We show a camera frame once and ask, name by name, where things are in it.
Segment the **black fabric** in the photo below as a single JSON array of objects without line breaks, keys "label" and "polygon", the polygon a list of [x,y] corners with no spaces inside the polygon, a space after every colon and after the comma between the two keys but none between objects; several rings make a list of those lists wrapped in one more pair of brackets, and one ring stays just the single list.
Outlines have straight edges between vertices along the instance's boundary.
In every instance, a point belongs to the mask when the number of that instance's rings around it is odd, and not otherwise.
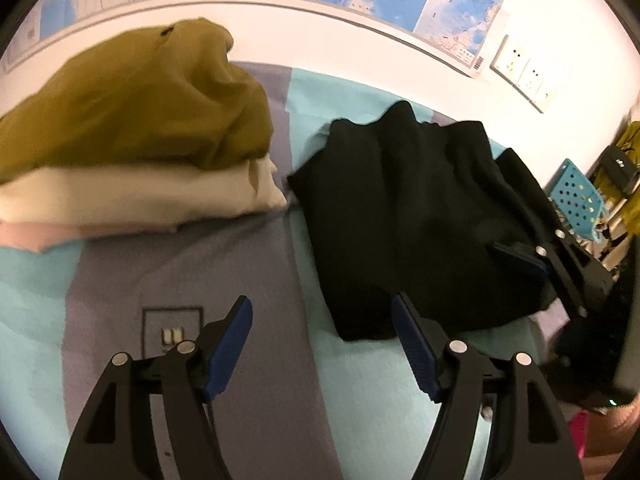
[{"label": "black fabric", "polygon": [[[535,182],[513,150],[506,157],[524,168],[512,179]],[[552,230],[505,181],[481,123],[420,124],[407,102],[371,124],[337,120],[326,147],[289,184],[343,339],[392,336],[389,299],[401,290],[450,334],[548,305],[546,282],[487,250],[493,242],[535,246]]]}]

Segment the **blue plastic basket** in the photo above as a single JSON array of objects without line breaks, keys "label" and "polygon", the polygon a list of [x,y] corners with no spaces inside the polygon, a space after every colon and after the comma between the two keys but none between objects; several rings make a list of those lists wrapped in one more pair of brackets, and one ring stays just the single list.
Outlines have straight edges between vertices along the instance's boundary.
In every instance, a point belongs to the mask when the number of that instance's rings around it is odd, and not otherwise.
[{"label": "blue plastic basket", "polygon": [[549,198],[562,212],[580,238],[600,242],[596,231],[598,218],[604,211],[604,200],[575,164],[565,160],[558,170],[555,186]]}]

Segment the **folded garment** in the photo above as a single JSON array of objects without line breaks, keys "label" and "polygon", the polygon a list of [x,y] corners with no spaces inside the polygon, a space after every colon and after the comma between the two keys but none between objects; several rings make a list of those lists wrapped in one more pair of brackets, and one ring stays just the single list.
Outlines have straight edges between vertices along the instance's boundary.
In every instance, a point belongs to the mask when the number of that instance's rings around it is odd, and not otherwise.
[{"label": "folded garment", "polygon": [[43,253],[50,247],[72,240],[87,240],[136,233],[175,233],[175,225],[163,224],[13,224],[0,222],[0,246]]},{"label": "folded garment", "polygon": [[[535,183],[513,150],[505,156]],[[481,123],[419,123],[407,102],[371,124],[331,124],[326,147],[289,183],[343,339],[392,336],[389,300],[399,291],[450,335],[546,307],[548,282],[490,250],[554,236],[545,215],[537,218],[505,181],[499,161]],[[542,202],[548,207],[544,195]]]},{"label": "folded garment", "polygon": [[228,170],[143,164],[41,168],[0,186],[0,221],[175,225],[286,206],[271,159]]},{"label": "folded garment", "polygon": [[129,30],[68,60],[0,118],[0,182],[45,166],[172,161],[220,170],[268,150],[258,81],[203,18]]}]

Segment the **mustard yellow fabric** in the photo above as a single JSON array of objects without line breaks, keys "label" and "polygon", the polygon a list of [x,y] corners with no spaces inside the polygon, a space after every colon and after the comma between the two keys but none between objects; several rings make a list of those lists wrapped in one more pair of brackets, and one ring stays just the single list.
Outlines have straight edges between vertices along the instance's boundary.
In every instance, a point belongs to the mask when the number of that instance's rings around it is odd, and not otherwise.
[{"label": "mustard yellow fabric", "polygon": [[142,161],[230,168],[262,158],[273,127],[233,38],[203,18],[130,30],[68,60],[0,118],[0,182],[44,166]]},{"label": "mustard yellow fabric", "polygon": [[[625,130],[617,146],[625,150],[626,156],[634,164],[640,163],[640,122],[631,123]],[[595,179],[595,187],[604,195],[618,203],[622,194],[609,180],[602,170],[598,170]],[[640,192],[634,193],[620,210],[622,221],[630,234],[640,234]]]}]

